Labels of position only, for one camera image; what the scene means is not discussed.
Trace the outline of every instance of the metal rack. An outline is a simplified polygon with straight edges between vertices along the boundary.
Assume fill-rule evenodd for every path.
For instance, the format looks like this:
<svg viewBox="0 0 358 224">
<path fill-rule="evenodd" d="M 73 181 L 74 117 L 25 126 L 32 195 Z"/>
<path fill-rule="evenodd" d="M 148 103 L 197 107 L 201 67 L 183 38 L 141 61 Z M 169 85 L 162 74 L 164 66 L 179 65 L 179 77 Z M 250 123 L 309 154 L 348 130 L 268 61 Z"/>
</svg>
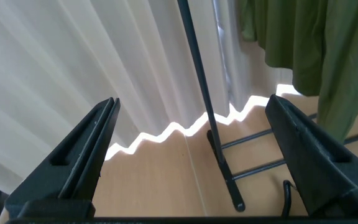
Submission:
<svg viewBox="0 0 358 224">
<path fill-rule="evenodd" d="M 264 164 L 264 165 L 261 165 L 261 166 L 258 166 L 258 167 L 255 167 L 255 168 L 252 168 L 249 170 L 244 170 L 244 171 L 236 173 L 236 174 L 233 174 L 230 171 L 229 165 L 227 164 L 227 162 L 224 158 L 224 155 L 223 155 L 223 149 L 227 149 L 231 146 L 235 146 L 237 144 L 240 144 L 240 143 L 243 143 L 246 141 L 250 141 L 250 140 L 259 138 L 261 136 L 265 136 L 267 134 L 271 134 L 271 133 L 273 133 L 273 131 L 272 131 L 272 129 L 267 129 L 267 130 L 261 131 L 256 134 L 237 139 L 232 142 L 221 144 L 221 140 L 219 138 L 218 127 L 216 125 L 216 120 L 214 117 L 214 111 L 213 111 L 213 107 L 212 107 L 212 103 L 211 103 L 211 98 L 209 96 L 208 85 L 206 82 L 203 63 L 201 61 L 200 50 L 198 48 L 197 38 L 196 38 L 195 30 L 193 27 L 193 21 L 191 18 L 188 1 L 187 0 L 178 0 L 178 5 L 179 5 L 183 25 L 185 27 L 188 44 L 190 46 L 191 55 L 193 57 L 193 62 L 194 62 L 195 68 L 196 68 L 198 83 L 200 84 L 201 93 L 202 93 L 205 107 L 206 107 L 206 112 L 208 114 L 209 124 L 211 126 L 211 129 L 209 131 L 207 131 L 207 138 L 208 138 L 208 141 L 209 141 L 209 143 L 213 149 L 213 152 L 215 154 L 215 158 L 218 163 L 218 166 L 222 172 L 222 175 L 225 180 L 227 189 L 230 193 L 234 208 L 238 212 L 243 212 L 246 209 L 246 205 L 245 205 L 244 200 L 242 199 L 240 191 L 237 187 L 236 180 L 239 180 L 243 177 L 257 174 L 259 172 L 283 165 L 283 164 L 285 164 L 285 160 L 280 159 L 278 161 L 269 162 L 267 164 Z M 309 116 L 310 119 L 313 119 L 315 117 L 316 117 L 316 114 L 312 114 Z M 344 144 L 349 144 L 354 141 L 358 141 L 358 135 L 346 139 Z"/>
</svg>

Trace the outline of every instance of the black cord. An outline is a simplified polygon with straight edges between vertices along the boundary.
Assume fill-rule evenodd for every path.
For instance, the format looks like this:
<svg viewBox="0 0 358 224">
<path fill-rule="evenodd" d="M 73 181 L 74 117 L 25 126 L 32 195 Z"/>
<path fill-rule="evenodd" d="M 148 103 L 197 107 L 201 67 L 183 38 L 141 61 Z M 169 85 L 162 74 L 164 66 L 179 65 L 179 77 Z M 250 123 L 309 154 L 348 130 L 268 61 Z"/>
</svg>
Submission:
<svg viewBox="0 0 358 224">
<path fill-rule="evenodd" d="M 283 212 L 281 213 L 281 217 L 286 218 L 290 214 L 291 209 L 291 187 L 293 187 L 296 190 L 296 187 L 291 184 L 289 180 L 283 181 L 284 186 L 284 207 Z"/>
</svg>

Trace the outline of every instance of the green garment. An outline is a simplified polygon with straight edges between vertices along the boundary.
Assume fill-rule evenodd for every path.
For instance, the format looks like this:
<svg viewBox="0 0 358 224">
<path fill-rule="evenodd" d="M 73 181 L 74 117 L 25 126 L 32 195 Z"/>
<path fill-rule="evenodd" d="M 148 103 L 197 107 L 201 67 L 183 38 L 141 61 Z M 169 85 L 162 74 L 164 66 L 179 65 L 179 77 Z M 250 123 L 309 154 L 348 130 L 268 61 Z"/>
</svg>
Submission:
<svg viewBox="0 0 358 224">
<path fill-rule="evenodd" d="M 318 124 L 343 141 L 358 115 L 358 0 L 239 0 L 242 36 L 293 86 L 319 95 Z"/>
</svg>

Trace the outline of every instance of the light wood floor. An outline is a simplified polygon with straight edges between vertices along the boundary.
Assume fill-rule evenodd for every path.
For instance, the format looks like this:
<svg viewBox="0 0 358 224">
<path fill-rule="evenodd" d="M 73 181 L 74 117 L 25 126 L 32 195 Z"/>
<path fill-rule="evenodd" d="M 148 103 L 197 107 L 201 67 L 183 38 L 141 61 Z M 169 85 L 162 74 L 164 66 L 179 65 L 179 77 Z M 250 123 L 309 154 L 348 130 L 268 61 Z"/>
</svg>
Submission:
<svg viewBox="0 0 358 224">
<path fill-rule="evenodd" d="M 316 112 L 317 98 L 286 95 L 305 114 Z M 264 107 L 256 106 L 242 122 L 219 124 L 223 143 L 270 127 Z M 206 139 L 206 123 L 194 136 L 174 132 L 165 142 L 144 141 L 135 154 L 118 153 L 106 161 L 93 203 L 99 217 L 198 217 L 280 215 L 285 179 L 282 165 L 237 181 L 246 210 L 236 212 Z M 358 117 L 350 136 L 358 133 Z M 347 145 L 358 156 L 358 142 Z M 224 151 L 233 173 L 282 158 L 273 134 Z M 290 215 L 307 215 L 292 190 Z"/>
</svg>

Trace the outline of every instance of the floor seam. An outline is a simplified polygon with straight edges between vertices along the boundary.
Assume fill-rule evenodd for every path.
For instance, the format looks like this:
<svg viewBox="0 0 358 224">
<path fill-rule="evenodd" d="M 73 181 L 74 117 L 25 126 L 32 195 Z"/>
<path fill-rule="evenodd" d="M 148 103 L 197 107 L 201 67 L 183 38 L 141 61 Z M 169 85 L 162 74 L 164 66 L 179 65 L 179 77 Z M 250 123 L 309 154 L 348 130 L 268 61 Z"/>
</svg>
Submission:
<svg viewBox="0 0 358 224">
<path fill-rule="evenodd" d="M 188 145 L 188 143 L 187 143 L 187 138 L 186 138 L 185 135 L 183 135 L 183 137 L 185 137 L 185 142 L 186 142 L 186 146 L 187 146 L 187 152 L 188 152 L 189 158 L 190 158 L 191 169 L 193 169 L 194 178 L 195 178 L 195 180 L 196 180 L 196 185 L 197 185 L 197 189 L 198 189 L 198 194 L 200 195 L 201 204 L 202 204 L 203 210 L 204 210 L 204 215 L 207 217 L 208 214 L 207 214 L 207 212 L 206 212 L 206 207 L 205 207 L 205 203 L 204 203 L 203 194 L 202 194 L 202 192 L 201 192 L 201 187 L 200 187 L 200 184 L 198 183 L 198 178 L 197 178 L 196 169 L 195 169 L 195 167 L 194 167 L 193 158 L 192 158 L 191 153 L 190 153 L 190 148 L 189 148 L 189 145 Z"/>
</svg>

